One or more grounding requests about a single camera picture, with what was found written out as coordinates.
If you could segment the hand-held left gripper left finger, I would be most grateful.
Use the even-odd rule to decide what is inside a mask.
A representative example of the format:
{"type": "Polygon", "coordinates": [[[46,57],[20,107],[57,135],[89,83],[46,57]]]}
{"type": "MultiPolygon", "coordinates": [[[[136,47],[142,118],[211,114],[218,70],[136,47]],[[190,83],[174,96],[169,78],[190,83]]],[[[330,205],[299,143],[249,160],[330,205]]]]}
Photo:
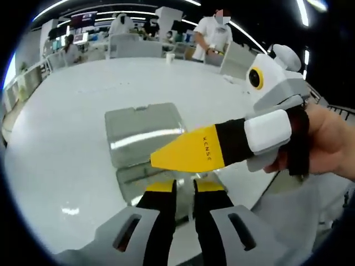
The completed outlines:
{"type": "Polygon", "coordinates": [[[167,265],[175,233],[176,180],[148,186],[138,204],[103,223],[93,241],[57,254],[59,265],[167,265]]]}

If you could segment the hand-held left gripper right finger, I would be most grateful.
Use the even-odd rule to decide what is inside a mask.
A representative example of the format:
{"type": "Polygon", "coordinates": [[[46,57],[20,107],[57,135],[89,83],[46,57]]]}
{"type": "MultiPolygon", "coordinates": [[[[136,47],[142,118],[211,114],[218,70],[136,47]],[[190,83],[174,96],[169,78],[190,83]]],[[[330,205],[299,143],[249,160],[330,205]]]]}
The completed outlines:
{"type": "Polygon", "coordinates": [[[194,180],[194,216],[204,265],[281,265],[289,248],[224,188],[194,180]]]}

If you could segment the person's right hand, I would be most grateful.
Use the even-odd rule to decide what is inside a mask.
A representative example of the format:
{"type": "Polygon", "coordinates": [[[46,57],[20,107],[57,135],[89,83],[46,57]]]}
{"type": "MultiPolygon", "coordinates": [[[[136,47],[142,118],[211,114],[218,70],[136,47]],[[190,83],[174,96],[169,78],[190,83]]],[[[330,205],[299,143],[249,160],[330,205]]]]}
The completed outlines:
{"type": "Polygon", "coordinates": [[[309,104],[309,156],[306,174],[333,173],[354,181],[354,126],[326,107],[309,104]]]}

